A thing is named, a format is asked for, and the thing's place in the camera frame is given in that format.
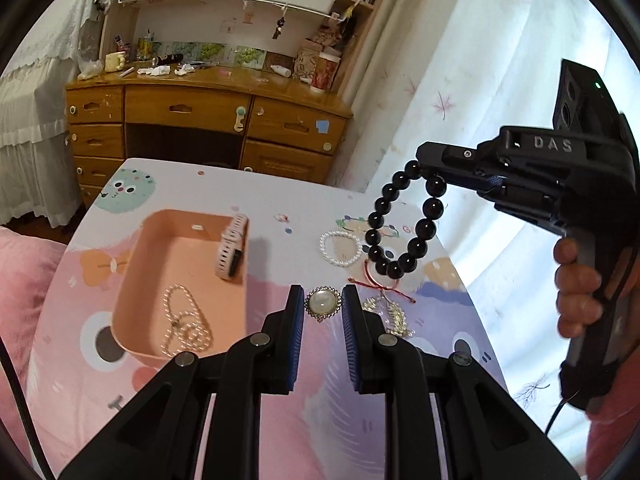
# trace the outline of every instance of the pink tray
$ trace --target pink tray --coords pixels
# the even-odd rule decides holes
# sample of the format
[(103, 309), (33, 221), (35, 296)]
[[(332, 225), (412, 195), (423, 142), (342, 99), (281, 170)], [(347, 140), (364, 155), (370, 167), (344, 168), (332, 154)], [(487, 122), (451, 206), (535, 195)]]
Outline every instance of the pink tray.
[[(220, 235), (231, 221), (228, 216), (170, 209), (145, 219), (111, 322), (116, 341), (144, 364), (161, 367), (168, 361), (162, 353), (169, 328), (162, 299), (171, 285), (189, 289), (211, 330), (212, 345), (200, 356), (225, 352), (246, 335), (247, 244), (232, 281), (214, 272)], [(191, 309), (180, 290), (172, 294), (171, 307), (174, 314)], [(175, 338), (173, 348), (178, 348)]]

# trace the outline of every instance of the pink tablecloth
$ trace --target pink tablecloth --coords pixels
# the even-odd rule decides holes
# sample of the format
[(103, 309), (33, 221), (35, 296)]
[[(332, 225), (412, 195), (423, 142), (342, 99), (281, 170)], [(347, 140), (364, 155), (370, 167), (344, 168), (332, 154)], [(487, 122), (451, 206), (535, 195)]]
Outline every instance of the pink tablecloth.
[[(135, 189), (119, 196), (112, 188), (120, 183), (112, 179), (104, 200), (88, 211), (53, 279), (31, 354), (28, 399), (55, 473), (155, 373), (122, 352), (109, 329), (129, 251), (151, 213), (172, 208), (248, 215), (248, 334), (260, 329), (265, 314), (284, 306), (290, 284), (341, 289), (349, 276), (364, 278), (362, 260), (347, 269), (333, 266), (318, 242), (335, 229), (364, 238), (364, 218), (376, 197), (158, 160), (129, 159), (120, 171), (114, 179), (124, 178), (127, 187), (134, 182)], [(419, 218), (415, 207), (395, 202), (383, 229), (385, 251), (397, 258)], [(100, 253), (88, 258), (89, 249)], [(427, 257), (400, 288), (417, 300), (396, 296), (415, 332), (411, 342), (443, 356), (466, 349), (504, 384), (478, 314), (439, 241), (429, 242)], [(362, 300), (374, 294), (360, 288)], [(294, 393), (262, 402), (260, 477), (381, 479), (383, 406), (382, 396), (353, 391), (340, 317), (319, 324), (307, 316)]]

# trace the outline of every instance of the desk drawer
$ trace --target desk drawer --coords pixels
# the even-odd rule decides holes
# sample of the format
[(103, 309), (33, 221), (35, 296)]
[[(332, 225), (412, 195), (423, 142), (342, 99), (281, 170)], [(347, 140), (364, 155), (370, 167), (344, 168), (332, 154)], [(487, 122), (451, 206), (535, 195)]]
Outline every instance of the desk drawer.
[(96, 198), (98, 198), (101, 191), (102, 188), (97, 186), (87, 186), (86, 184), (84, 186), (80, 186), (82, 201), (87, 209), (91, 207), (91, 204), (94, 203)]
[(236, 109), (244, 107), (241, 124), (248, 118), (249, 96), (181, 86), (129, 86), (125, 93), (127, 123), (165, 124), (236, 132)]
[(346, 120), (311, 108), (257, 97), (247, 136), (319, 153), (335, 153)]
[(332, 160), (329, 155), (248, 140), (244, 144), (241, 167), (245, 171), (322, 184)]
[(120, 124), (71, 124), (74, 155), (124, 157)]
[(76, 174), (81, 186), (87, 184), (104, 187), (123, 162), (121, 158), (74, 156)]
[(66, 91), (66, 118), (75, 123), (121, 123), (122, 86)]

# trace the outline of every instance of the wall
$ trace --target wall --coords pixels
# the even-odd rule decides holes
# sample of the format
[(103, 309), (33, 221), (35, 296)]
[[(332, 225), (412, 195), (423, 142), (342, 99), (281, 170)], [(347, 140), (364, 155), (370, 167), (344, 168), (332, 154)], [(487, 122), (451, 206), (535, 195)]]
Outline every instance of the wall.
[(270, 4), (255, 2), (244, 10), (242, 0), (171, 0), (143, 4), (134, 40), (150, 30), (155, 41), (243, 45), (296, 57), (301, 41), (318, 30), (322, 17), (288, 10), (281, 36), (272, 40), (276, 22), (281, 17), (282, 11)]

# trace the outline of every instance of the black bead bracelet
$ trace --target black bead bracelet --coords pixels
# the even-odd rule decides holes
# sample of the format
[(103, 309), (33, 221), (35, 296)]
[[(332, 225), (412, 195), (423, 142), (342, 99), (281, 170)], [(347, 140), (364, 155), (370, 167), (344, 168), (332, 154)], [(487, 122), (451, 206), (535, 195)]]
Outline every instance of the black bead bracelet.
[[(427, 193), (431, 196), (422, 204), (424, 218), (415, 225), (415, 238), (412, 238), (406, 247), (406, 252), (401, 254), (398, 260), (389, 260), (385, 251), (380, 247), (380, 229), (385, 224), (385, 215), (391, 211), (391, 203), (400, 196), (400, 190), (409, 187), (412, 180), (424, 176), (427, 183)], [(369, 260), (376, 264), (378, 274), (388, 276), (392, 280), (399, 280), (408, 272), (414, 272), (418, 266), (418, 259), (427, 253), (427, 241), (436, 235), (437, 220), (444, 212), (444, 206), (440, 197), (447, 191), (447, 183), (439, 175), (423, 175), (420, 172), (420, 164), (417, 160), (409, 161), (404, 171), (394, 174), (390, 184), (382, 188), (382, 197), (376, 200), (375, 211), (367, 219), (371, 229), (365, 234), (365, 240), (370, 245)]]

